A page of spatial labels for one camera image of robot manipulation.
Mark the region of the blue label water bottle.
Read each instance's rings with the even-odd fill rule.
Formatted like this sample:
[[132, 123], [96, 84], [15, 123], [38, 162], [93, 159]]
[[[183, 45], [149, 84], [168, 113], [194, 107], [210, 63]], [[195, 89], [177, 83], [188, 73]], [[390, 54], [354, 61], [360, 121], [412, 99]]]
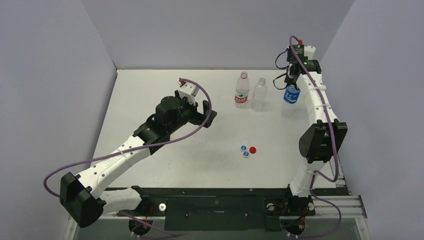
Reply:
[[282, 100], [281, 115], [285, 118], [291, 117], [297, 109], [297, 102], [300, 96], [300, 89], [294, 85], [289, 85], [284, 92]]

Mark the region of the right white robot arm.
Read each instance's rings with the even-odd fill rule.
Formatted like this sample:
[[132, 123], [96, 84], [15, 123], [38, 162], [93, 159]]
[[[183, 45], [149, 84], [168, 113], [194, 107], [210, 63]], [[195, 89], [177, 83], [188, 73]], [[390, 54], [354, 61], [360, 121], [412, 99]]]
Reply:
[[285, 82], [300, 91], [303, 98], [309, 127], [298, 142], [303, 160], [288, 185], [289, 194], [282, 199], [283, 209], [291, 214], [311, 214], [311, 190], [321, 169], [331, 160], [336, 164], [337, 153], [347, 134], [348, 126], [339, 121], [329, 103], [322, 69], [312, 58], [313, 50], [298, 43], [287, 50], [287, 75]]

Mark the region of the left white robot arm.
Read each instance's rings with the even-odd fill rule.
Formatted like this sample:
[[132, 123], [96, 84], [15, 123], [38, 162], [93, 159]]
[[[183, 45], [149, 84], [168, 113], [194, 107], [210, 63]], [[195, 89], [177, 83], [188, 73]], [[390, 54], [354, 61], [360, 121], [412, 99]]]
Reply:
[[104, 191], [136, 163], [173, 143], [171, 135], [187, 123], [196, 125], [196, 131], [208, 128], [217, 116], [210, 97], [202, 102], [202, 112], [198, 112], [198, 106], [192, 95], [175, 91], [174, 96], [162, 98], [155, 112], [114, 152], [95, 159], [95, 166], [76, 175], [63, 175], [59, 202], [77, 225], [86, 228], [107, 212], [131, 209], [136, 215], [145, 214], [149, 201], [135, 189], [116, 190], [112, 197], [106, 197]]

